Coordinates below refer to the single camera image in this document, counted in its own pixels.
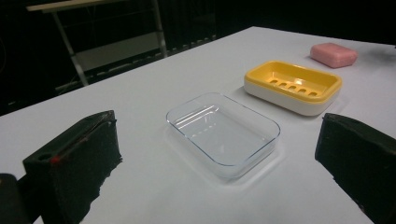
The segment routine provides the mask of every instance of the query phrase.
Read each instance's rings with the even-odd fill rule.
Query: metal leg
[[[165,42],[165,37],[163,35],[163,25],[161,23],[160,7],[158,6],[157,0],[152,0],[151,3],[154,6],[154,17],[157,28],[158,42],[160,43],[161,53],[163,54],[163,57],[166,58],[168,56],[168,53],[166,51],[166,42]]]
[[[52,12],[52,17],[55,19],[55,23],[58,26],[59,32],[61,33],[62,39],[64,40],[64,44],[67,47],[67,51],[69,52],[69,56],[72,60],[73,65],[75,66],[79,79],[84,86],[88,86],[88,81],[87,78],[85,77],[84,71],[82,70],[81,65],[78,63],[78,60],[76,58],[76,54],[73,51],[72,46],[70,45],[69,39],[67,38],[66,32],[64,31],[64,28],[62,27],[61,21],[59,20],[58,14],[56,12]]]

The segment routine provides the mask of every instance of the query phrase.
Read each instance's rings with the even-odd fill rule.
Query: table
[[[324,42],[359,58],[338,69],[310,59],[311,46]],[[270,60],[340,76],[344,86],[324,113],[396,137],[393,46],[251,27],[0,117],[0,171],[21,178],[24,158],[78,120],[113,109],[123,162],[82,223],[372,223],[315,161],[324,113],[303,117],[244,91],[246,71]],[[190,157],[165,120],[171,108],[212,91],[281,128],[274,153],[231,183]]]
[[[163,25],[157,0],[151,1],[156,23],[155,32],[135,36],[94,49],[83,50],[81,52],[75,52],[73,50],[62,22],[58,17],[58,12],[80,7],[94,7],[103,4],[117,3],[120,1],[125,0],[70,0],[29,6],[26,9],[28,11],[42,11],[43,13],[50,13],[52,15],[62,40],[64,41],[64,45],[67,48],[70,59],[76,68],[81,84],[83,86],[88,86],[89,83],[85,72],[93,68],[124,60],[153,49],[160,49],[162,56],[164,58],[167,57],[166,43],[163,36]]]

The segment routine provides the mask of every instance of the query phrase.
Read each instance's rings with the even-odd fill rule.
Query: yellow tray
[[[245,75],[245,90],[303,115],[321,113],[338,94],[342,79],[299,65],[270,61]]]

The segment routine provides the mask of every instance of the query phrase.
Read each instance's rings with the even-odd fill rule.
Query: rectangular glass tray
[[[220,93],[210,92],[170,110],[166,120],[215,174],[244,175],[274,149],[276,122]]]

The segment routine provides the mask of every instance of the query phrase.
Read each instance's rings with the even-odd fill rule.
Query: pink soap bar
[[[311,48],[311,58],[331,68],[339,68],[352,65],[358,52],[334,43],[317,44]]]

